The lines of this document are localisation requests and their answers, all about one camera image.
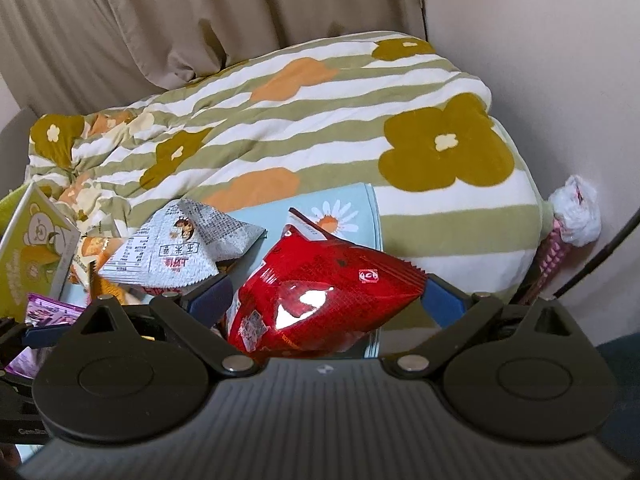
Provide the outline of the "white plastic bag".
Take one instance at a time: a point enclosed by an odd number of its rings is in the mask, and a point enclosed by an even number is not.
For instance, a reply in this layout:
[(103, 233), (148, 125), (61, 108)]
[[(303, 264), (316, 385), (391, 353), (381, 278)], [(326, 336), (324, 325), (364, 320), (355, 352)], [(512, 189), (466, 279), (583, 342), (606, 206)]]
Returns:
[(573, 174), (548, 198), (554, 218), (560, 222), (562, 241), (574, 247), (595, 242), (602, 229), (597, 190)]

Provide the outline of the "grey upholstered headboard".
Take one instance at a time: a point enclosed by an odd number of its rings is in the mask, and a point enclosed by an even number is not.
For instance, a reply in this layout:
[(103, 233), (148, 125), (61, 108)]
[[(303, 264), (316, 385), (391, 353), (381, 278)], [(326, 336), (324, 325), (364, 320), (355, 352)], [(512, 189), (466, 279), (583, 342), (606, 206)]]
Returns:
[(28, 164), (29, 131), (38, 119), (30, 107), (22, 108), (0, 134), (0, 196), (19, 188)]

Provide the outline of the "purple snack bag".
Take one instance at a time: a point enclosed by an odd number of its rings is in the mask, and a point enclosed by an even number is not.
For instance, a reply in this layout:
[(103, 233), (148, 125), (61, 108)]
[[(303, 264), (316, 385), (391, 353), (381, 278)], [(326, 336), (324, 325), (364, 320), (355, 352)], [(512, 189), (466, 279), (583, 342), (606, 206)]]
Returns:
[(34, 378), (60, 338), (84, 310), (84, 307), (29, 294), (25, 322), (30, 328), (22, 340), (24, 349), (4, 370), (13, 375)]

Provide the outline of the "beige curtain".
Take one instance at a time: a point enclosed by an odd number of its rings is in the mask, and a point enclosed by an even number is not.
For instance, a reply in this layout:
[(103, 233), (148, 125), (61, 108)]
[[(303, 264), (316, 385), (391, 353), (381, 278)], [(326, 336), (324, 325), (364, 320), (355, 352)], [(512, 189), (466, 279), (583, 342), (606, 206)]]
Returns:
[(1, 73), (39, 114), (89, 113), (292, 44), (423, 36), (423, 0), (1, 0)]

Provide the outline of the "green yellow cardboard box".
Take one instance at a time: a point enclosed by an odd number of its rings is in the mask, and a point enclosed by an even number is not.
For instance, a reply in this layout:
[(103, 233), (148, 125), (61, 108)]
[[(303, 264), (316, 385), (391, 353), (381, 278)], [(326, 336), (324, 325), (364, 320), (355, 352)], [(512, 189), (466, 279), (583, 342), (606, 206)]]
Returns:
[(35, 183), (1, 237), (1, 315), (25, 319), (28, 296), (60, 298), (80, 233)]

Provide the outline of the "green striped floral duvet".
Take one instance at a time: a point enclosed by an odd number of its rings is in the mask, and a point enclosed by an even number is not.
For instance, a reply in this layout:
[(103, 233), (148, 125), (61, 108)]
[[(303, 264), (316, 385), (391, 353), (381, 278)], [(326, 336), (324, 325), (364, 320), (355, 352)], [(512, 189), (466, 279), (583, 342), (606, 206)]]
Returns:
[(373, 188), (386, 252), (511, 297), (550, 221), (484, 81), (401, 32), (319, 39), (126, 106), (47, 114), (27, 173), (82, 232), (174, 198), (224, 212)]

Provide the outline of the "pink textured cone object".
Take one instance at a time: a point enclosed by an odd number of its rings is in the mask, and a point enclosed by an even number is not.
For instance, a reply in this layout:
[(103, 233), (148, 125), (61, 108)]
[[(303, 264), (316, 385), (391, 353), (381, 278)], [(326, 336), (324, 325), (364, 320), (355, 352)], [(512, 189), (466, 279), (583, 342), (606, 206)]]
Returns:
[(534, 262), (523, 281), (524, 292), (519, 304), (531, 304), (560, 270), (572, 245), (562, 239), (562, 224), (553, 222), (553, 228), (539, 245)]

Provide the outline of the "orange white cake bag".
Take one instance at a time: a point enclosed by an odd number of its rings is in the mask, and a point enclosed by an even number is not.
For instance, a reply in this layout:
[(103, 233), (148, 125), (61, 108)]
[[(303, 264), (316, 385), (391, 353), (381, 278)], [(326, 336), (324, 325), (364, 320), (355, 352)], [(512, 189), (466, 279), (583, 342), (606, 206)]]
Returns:
[(123, 242), (120, 237), (84, 236), (78, 242), (70, 264), (70, 284), (80, 285), (88, 294), (89, 300), (100, 295), (112, 295), (124, 304), (127, 300), (126, 290), (99, 274), (99, 270)]

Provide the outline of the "grey white snack bag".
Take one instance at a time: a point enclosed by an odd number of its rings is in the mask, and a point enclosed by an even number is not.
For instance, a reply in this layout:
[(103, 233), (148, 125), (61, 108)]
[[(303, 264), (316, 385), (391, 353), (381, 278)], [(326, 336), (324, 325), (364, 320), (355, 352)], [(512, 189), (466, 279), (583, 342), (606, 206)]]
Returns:
[(154, 212), (99, 270), (112, 283), (146, 292), (189, 288), (242, 258), (265, 234), (195, 200), (173, 200)]

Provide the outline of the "red snack bag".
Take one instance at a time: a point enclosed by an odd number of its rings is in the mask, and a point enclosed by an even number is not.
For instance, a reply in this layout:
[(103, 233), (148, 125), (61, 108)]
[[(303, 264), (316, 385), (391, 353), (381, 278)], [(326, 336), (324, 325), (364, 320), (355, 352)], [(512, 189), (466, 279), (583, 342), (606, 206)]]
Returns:
[(426, 279), (290, 209), (280, 240), (235, 294), (228, 341), (256, 360), (342, 352), (419, 299)]

